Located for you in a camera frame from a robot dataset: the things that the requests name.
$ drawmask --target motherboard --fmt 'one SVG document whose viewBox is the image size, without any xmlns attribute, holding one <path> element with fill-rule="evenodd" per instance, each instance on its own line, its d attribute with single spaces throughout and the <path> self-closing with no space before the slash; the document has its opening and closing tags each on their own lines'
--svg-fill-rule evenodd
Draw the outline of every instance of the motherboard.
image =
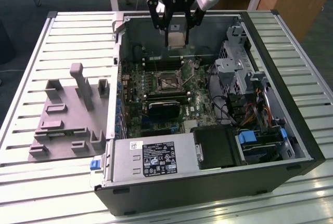
<svg viewBox="0 0 333 224">
<path fill-rule="evenodd" d="M 208 65 L 200 58 L 151 57 L 124 62 L 122 86 L 127 137 L 189 133 L 216 125 L 208 95 Z"/>
</svg>

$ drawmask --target blue release latch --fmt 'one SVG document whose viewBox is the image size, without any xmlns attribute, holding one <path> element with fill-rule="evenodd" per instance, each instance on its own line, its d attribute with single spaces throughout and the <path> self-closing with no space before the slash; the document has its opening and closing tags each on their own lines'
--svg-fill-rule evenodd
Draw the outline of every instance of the blue release latch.
<svg viewBox="0 0 333 224">
<path fill-rule="evenodd" d="M 248 130 L 248 131 L 242 131 L 238 135 L 238 139 L 240 144 L 244 143 L 251 143 L 251 142 L 256 142 L 257 138 L 255 137 L 254 131 Z"/>
<path fill-rule="evenodd" d="M 92 160 L 90 162 L 90 170 L 99 170 L 100 169 L 100 160 Z"/>
<path fill-rule="evenodd" d="M 281 128 L 281 129 L 280 129 L 280 133 L 281 133 L 281 135 L 282 135 L 283 140 L 285 140 L 285 139 L 288 138 L 288 135 L 287 135 L 287 132 L 286 132 L 285 129 Z"/>
</svg>

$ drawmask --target metal grating platform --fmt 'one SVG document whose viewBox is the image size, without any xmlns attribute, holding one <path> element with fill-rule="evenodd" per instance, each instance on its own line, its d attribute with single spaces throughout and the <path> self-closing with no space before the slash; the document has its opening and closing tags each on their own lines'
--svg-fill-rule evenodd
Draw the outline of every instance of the metal grating platform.
<svg viewBox="0 0 333 224">
<path fill-rule="evenodd" d="M 253 12 L 262 36 L 327 161 L 272 193 L 113 217 L 90 185 L 91 158 L 27 163 L 49 78 L 75 81 L 67 69 L 83 63 L 90 84 L 112 75 L 116 13 L 58 13 L 47 19 L 0 130 L 1 223 L 312 223 L 333 218 L 333 106 L 328 86 L 278 16 Z M 259 60 L 253 56 L 260 68 Z"/>
</svg>

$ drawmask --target warning label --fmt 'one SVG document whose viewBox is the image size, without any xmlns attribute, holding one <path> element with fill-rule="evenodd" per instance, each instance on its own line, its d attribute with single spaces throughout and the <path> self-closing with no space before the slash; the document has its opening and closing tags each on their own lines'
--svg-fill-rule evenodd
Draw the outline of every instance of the warning label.
<svg viewBox="0 0 333 224">
<path fill-rule="evenodd" d="M 144 176 L 177 173 L 174 142 L 142 145 Z"/>
</svg>

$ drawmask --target green circuit board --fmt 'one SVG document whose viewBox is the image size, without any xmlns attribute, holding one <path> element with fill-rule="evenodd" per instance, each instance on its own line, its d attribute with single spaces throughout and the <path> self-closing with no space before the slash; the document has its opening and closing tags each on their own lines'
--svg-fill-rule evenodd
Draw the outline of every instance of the green circuit board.
<svg viewBox="0 0 333 224">
<path fill-rule="evenodd" d="M 215 112 L 211 107 L 206 87 L 207 67 L 197 65 L 194 69 L 195 62 L 195 59 L 186 60 L 181 69 L 177 71 L 147 72 L 142 65 L 133 63 L 126 64 L 127 67 L 122 68 L 122 74 L 125 74 L 123 75 L 123 85 L 127 111 L 127 137 L 137 138 L 142 136 L 143 131 L 163 129 L 171 129 L 173 134 L 184 133 L 183 123 L 187 120 L 197 121 L 198 126 L 216 125 Z M 176 88 L 174 77 L 177 77 L 178 81 L 181 80 L 181 88 Z M 167 90 L 189 91 L 190 95 L 168 97 L 168 100 L 181 102 L 177 118 L 168 121 L 150 121 L 147 107 L 151 102 L 145 101 L 144 96 L 147 94 L 161 95 L 163 98 L 165 95 L 160 92 L 161 88 L 159 90 L 161 86 L 166 87 Z"/>
</svg>

